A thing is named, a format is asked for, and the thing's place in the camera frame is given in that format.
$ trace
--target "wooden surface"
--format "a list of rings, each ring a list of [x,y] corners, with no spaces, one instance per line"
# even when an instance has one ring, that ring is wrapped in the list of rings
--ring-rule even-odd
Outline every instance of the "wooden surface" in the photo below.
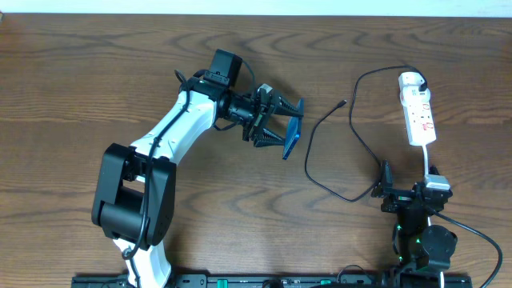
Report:
[[[312,125],[350,99],[357,77],[407,63],[432,90],[438,140],[430,161],[453,185],[445,214],[494,238],[505,255],[494,287],[512,286],[512,20],[9,14],[0,25],[0,286],[69,286],[118,274],[120,252],[90,221],[102,153],[129,145],[172,107],[174,69],[191,76],[217,48],[250,62],[258,82],[306,100],[302,140],[255,149],[239,128],[208,130],[178,169],[166,235],[175,266],[218,273],[336,273],[397,259],[394,215],[381,200],[350,204],[305,177]],[[354,123],[398,186],[422,175],[398,101],[400,71],[366,78]],[[239,89],[248,83],[241,75]],[[352,135],[348,108],[318,128],[310,173],[356,195],[377,167]],[[494,248],[457,227],[450,271],[479,286]]]

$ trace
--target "white cable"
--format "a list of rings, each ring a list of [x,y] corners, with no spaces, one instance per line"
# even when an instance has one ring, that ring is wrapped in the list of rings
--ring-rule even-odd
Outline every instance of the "white cable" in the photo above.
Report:
[[[428,175],[429,173],[429,155],[428,155],[428,152],[426,151],[426,144],[422,145],[422,148],[423,148],[423,162],[424,162],[424,170],[425,170],[425,175]]]

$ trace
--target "white background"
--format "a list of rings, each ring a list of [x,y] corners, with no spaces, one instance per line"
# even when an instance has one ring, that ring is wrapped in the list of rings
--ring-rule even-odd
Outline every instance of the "white background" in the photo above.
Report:
[[[5,13],[512,17],[512,0],[0,0]]]

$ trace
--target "power strip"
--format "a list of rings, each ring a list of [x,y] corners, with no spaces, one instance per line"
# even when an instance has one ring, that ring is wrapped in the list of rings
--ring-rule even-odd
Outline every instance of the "power strip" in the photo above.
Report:
[[[409,144],[412,146],[425,146],[436,139],[429,103],[430,90],[419,90],[424,81],[425,79],[416,72],[405,72],[398,78],[400,102],[406,116]]]

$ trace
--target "blue object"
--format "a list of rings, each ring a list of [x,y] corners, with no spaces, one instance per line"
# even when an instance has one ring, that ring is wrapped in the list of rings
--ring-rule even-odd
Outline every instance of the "blue object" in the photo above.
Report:
[[[297,103],[297,110],[304,115],[304,99],[300,99]],[[301,137],[302,117],[292,117],[288,121],[286,128],[285,147],[282,151],[282,159],[287,160],[295,144]]]

